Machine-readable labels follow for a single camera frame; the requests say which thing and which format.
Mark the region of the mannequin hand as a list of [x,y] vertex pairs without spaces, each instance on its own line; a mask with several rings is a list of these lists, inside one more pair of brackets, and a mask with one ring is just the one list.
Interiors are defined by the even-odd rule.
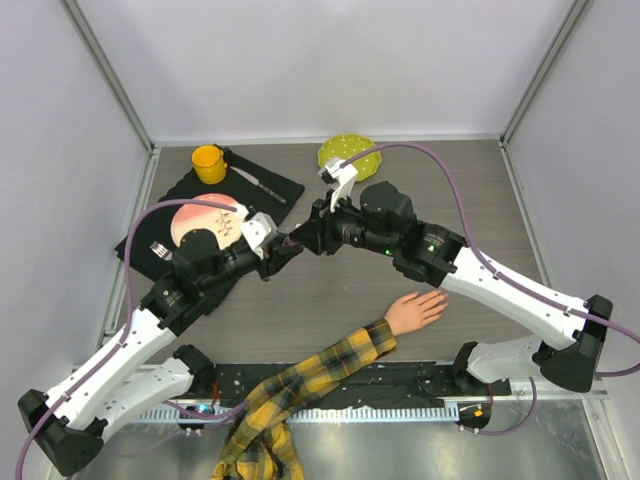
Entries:
[[384,315],[394,336],[416,332],[437,321],[448,306],[447,295],[439,290],[413,292],[396,300]]

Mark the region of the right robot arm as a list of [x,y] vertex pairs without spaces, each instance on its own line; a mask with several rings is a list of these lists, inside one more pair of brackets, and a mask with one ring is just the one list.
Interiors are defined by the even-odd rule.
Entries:
[[572,392],[590,391],[611,301],[556,292],[474,252],[465,237],[419,220],[411,199],[390,183],[367,187],[358,206],[328,193],[290,237],[316,255],[332,255],[344,245],[384,254],[404,277],[467,296],[530,331],[512,341],[464,344],[451,371],[460,393],[535,376]]

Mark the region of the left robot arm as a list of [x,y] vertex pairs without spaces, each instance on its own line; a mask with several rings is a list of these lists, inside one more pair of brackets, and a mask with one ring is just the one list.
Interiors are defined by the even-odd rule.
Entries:
[[214,365],[193,345],[180,346],[148,376],[128,379],[143,363],[214,308],[217,289],[255,272],[267,279],[302,252],[278,231],[255,222],[225,249],[207,230],[188,233],[172,266],[132,312],[116,337],[82,367],[46,392],[28,390],[18,401],[31,440],[63,476],[83,470],[129,420],[156,404],[187,394],[205,397]]

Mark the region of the purple nail polish bottle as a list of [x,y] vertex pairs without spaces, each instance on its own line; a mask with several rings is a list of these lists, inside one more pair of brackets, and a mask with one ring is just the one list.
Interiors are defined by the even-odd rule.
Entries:
[[288,247],[296,247],[296,248],[303,248],[303,245],[297,241],[294,241],[292,239],[290,239],[289,237],[287,237],[284,242],[284,245],[288,246]]

